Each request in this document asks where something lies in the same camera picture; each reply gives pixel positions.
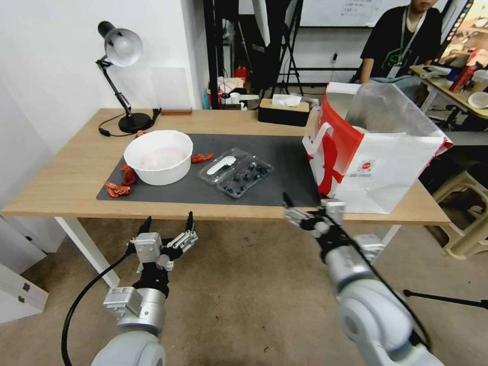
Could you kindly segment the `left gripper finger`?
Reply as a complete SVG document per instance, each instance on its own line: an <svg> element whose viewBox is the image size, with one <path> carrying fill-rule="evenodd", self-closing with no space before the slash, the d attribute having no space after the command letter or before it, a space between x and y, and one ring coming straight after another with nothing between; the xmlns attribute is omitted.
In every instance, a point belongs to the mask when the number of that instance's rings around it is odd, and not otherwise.
<svg viewBox="0 0 488 366"><path fill-rule="evenodd" d="M151 227L151 221L152 221L151 216L147 217L147 219L144 221L144 223L139 227L137 234L129 240L128 251L136 251L135 241L140 234L149 233L150 227Z"/></svg>
<svg viewBox="0 0 488 366"><path fill-rule="evenodd" d="M167 244L168 257L170 260L180 258L196 243L197 240L198 235L195 230L193 212L190 211L187 217L185 230Z"/></svg>

